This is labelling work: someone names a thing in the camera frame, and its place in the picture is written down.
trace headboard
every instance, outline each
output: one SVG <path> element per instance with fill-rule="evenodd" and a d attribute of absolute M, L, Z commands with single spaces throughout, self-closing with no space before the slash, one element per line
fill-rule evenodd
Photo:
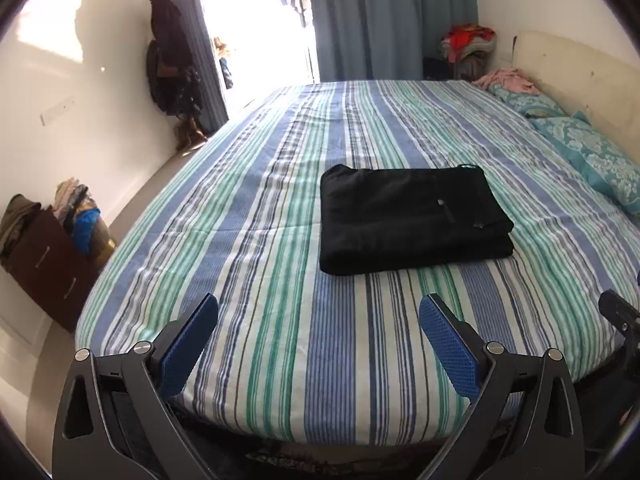
<path fill-rule="evenodd" d="M 599 50 L 544 32 L 518 35 L 513 66 L 569 115 L 591 125 L 640 164 L 640 72 Z"/>

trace blue textured pad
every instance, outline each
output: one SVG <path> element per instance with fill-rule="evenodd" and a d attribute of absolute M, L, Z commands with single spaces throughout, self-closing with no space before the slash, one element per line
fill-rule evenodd
<path fill-rule="evenodd" d="M 168 400 L 182 391 L 217 324 L 218 300 L 208 294 L 160 361 L 158 394 L 161 399 Z"/>
<path fill-rule="evenodd" d="M 478 363 L 429 296 L 420 302 L 420 327 L 458 395 L 468 397 L 471 402 L 476 400 L 480 395 Z"/>

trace folded black pants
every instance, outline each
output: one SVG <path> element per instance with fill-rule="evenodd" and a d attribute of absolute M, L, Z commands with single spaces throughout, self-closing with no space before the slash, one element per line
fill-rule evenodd
<path fill-rule="evenodd" d="M 320 179 L 320 269 L 363 274 L 513 252 L 513 222 L 477 166 L 352 170 Z"/>

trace white wall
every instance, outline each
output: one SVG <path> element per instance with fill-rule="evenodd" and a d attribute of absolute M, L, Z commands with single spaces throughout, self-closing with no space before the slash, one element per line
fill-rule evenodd
<path fill-rule="evenodd" d="M 0 42 L 0 214 L 15 193 L 43 205 L 74 176 L 110 222 L 174 152 L 149 95 L 148 0 L 30 0 Z M 73 97 L 47 126 L 40 114 Z M 24 436 L 49 318 L 0 269 L 0 409 Z"/>
<path fill-rule="evenodd" d="M 498 33 L 492 66 L 511 62 L 513 37 L 540 30 L 588 44 L 640 68 L 631 40 L 603 0 L 478 0 L 479 22 Z"/>

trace mattress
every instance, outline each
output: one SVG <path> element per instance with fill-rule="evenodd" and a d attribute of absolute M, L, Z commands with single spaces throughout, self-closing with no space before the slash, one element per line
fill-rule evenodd
<path fill-rule="evenodd" d="M 515 224 L 513 256 L 322 273 L 319 179 L 335 164 L 481 166 Z M 128 351 L 212 292 L 218 326 L 175 402 L 278 440 L 415 443 L 449 434 L 466 408 L 418 326 L 423 295 L 511 352 L 559 348 L 578 380 L 616 347 L 601 291 L 640 304 L 639 255 L 634 222 L 468 83 L 286 88 L 226 124 L 153 200 L 95 284 L 76 346 Z"/>

